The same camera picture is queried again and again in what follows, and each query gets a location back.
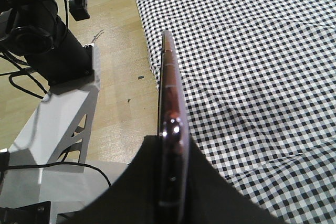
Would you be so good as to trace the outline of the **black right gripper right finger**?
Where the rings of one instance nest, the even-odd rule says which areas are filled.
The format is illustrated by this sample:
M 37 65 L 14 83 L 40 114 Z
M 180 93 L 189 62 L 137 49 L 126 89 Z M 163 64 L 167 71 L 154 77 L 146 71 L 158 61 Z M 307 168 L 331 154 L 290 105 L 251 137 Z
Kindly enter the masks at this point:
M 190 139 L 185 223 L 283 222 L 225 181 Z

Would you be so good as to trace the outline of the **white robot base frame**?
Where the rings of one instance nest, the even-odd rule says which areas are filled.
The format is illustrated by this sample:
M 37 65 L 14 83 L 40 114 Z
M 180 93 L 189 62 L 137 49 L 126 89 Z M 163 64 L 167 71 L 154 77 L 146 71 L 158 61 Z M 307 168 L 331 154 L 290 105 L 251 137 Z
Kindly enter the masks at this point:
M 85 47 L 93 74 L 50 88 L 8 150 L 1 223 L 59 223 L 104 193 L 125 163 L 87 161 L 100 90 L 100 53 Z

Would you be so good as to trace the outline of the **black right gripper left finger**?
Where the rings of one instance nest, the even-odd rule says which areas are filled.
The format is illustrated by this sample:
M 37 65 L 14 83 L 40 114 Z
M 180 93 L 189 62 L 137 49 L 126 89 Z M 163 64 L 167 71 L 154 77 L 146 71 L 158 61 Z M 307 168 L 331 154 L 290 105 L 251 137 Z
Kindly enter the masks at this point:
M 76 214 L 76 223 L 158 223 L 154 204 L 154 160 L 157 136 L 144 141 L 112 186 Z

